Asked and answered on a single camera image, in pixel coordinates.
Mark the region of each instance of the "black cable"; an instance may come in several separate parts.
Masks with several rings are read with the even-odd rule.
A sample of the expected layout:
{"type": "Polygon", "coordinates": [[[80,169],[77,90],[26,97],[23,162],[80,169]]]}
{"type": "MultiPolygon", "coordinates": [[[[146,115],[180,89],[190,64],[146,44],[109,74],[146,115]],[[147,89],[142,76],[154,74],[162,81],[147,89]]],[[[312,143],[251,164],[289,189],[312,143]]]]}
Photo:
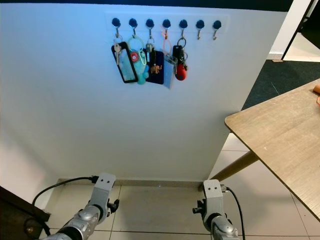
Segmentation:
{"type": "MultiPolygon", "coordinates": [[[[88,176],[83,176],[83,177],[77,177],[77,178],[73,178],[73,179],[69,179],[69,180],[66,180],[66,181],[62,181],[62,182],[59,182],[55,185],[52,185],[52,186],[49,186],[47,187],[46,189],[42,190],[41,192],[39,192],[33,199],[32,201],[32,213],[34,215],[34,218],[35,220],[43,227],[43,230],[45,231],[45,234],[47,236],[51,235],[50,233],[50,228],[49,226],[45,223],[45,221],[43,221],[40,217],[37,216],[37,212],[36,212],[36,206],[35,206],[35,203],[38,199],[38,197],[43,194],[44,192],[50,190],[50,189],[53,189],[55,187],[58,187],[58,186],[61,186],[61,185],[64,185],[64,184],[67,184],[67,183],[70,183],[70,182],[74,182],[74,181],[78,181],[78,180],[90,180],[93,184],[95,184],[98,180],[98,176],[91,176],[91,177],[88,177],[88,176]]],[[[28,235],[29,238],[32,239],[32,237],[27,233],[28,231],[26,231],[26,224],[27,224],[27,221],[29,221],[29,219],[27,219],[24,224],[23,224],[23,228],[24,228],[24,232],[28,235]]]]}
{"type": "Polygon", "coordinates": [[[239,213],[240,213],[240,219],[241,219],[242,239],[246,240],[244,217],[242,216],[240,203],[239,203],[238,198],[237,198],[237,196],[236,196],[234,191],[232,191],[229,187],[226,187],[226,190],[229,191],[230,193],[232,193],[232,195],[233,195],[233,197],[234,197],[234,199],[236,201],[236,204],[238,205],[238,209],[239,209],[239,213]]]}

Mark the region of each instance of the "wall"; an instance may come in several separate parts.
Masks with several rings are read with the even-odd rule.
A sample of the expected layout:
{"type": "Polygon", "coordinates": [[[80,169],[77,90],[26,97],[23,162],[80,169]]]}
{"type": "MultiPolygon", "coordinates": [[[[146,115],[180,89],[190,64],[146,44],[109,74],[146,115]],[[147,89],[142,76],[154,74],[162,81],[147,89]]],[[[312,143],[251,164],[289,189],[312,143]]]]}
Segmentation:
{"type": "MultiPolygon", "coordinates": [[[[60,178],[108,172],[118,179],[201,181],[228,136],[226,116],[239,111],[274,42],[285,12],[99,4],[1,6],[2,114],[60,178]],[[172,88],[124,84],[111,53],[109,19],[146,13],[185,18],[189,66],[172,88]],[[227,16],[213,41],[211,24],[227,16]],[[195,19],[205,22],[197,40],[195,19]]],[[[121,20],[124,40],[132,35],[121,20]]],[[[163,43],[161,22],[152,31],[163,43]]]]}
{"type": "Polygon", "coordinates": [[[294,0],[271,47],[268,59],[281,59],[311,0],[294,0]]]}
{"type": "MultiPolygon", "coordinates": [[[[0,129],[0,184],[18,197],[32,203],[41,190],[57,183],[58,177],[32,150],[4,126],[0,129]]],[[[36,206],[44,209],[52,191],[44,193],[36,206]]]]}

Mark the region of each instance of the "table leg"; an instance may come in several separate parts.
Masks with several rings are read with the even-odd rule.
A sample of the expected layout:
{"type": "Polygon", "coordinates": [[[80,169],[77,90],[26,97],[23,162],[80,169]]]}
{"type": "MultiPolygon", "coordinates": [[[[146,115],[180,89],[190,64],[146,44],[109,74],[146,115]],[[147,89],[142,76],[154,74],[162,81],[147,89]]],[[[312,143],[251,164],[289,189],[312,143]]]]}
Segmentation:
{"type": "MultiPolygon", "coordinates": [[[[255,155],[252,151],[249,151],[245,155],[239,157],[229,166],[225,167],[223,170],[218,172],[211,179],[217,179],[221,182],[222,180],[227,179],[228,177],[236,174],[237,172],[241,171],[242,169],[246,168],[247,166],[253,164],[258,160],[259,158],[257,157],[257,155],[255,155]]],[[[198,187],[198,190],[202,191],[202,187],[203,187],[203,184],[201,184],[198,187]]]]}

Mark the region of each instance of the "door frame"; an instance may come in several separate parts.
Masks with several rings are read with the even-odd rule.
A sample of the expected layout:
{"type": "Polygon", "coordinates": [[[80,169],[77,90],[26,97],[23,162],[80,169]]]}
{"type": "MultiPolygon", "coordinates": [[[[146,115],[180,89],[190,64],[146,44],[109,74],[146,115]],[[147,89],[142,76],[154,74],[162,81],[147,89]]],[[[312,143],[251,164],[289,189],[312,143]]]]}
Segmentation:
{"type": "Polygon", "coordinates": [[[309,5],[308,5],[308,7],[306,8],[306,10],[305,10],[305,12],[304,12],[304,14],[303,14],[303,17],[302,17],[302,19],[301,19],[298,27],[296,28],[296,30],[295,30],[292,38],[290,39],[290,42],[289,42],[288,46],[286,47],[286,49],[285,49],[285,51],[284,51],[284,53],[283,53],[283,55],[282,55],[282,57],[281,57],[281,60],[284,60],[284,58],[285,58],[285,56],[286,56],[286,54],[287,54],[287,52],[288,52],[291,44],[293,43],[293,41],[294,41],[297,33],[299,32],[299,30],[301,29],[302,25],[304,24],[304,20],[305,20],[305,18],[306,18],[306,16],[307,16],[307,14],[308,14],[308,12],[309,12],[312,4],[314,3],[314,1],[315,1],[315,0],[311,0],[310,3],[309,3],[309,5]]]}

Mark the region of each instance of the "table top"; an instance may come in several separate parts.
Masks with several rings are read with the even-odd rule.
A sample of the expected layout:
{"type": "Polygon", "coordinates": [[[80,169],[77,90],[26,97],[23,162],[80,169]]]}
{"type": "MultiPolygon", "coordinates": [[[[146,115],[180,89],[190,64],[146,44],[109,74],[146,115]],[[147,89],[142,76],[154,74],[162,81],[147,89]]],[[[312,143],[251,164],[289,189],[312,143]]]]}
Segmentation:
{"type": "Polygon", "coordinates": [[[235,113],[227,127],[320,221],[320,79],[235,113]]]}

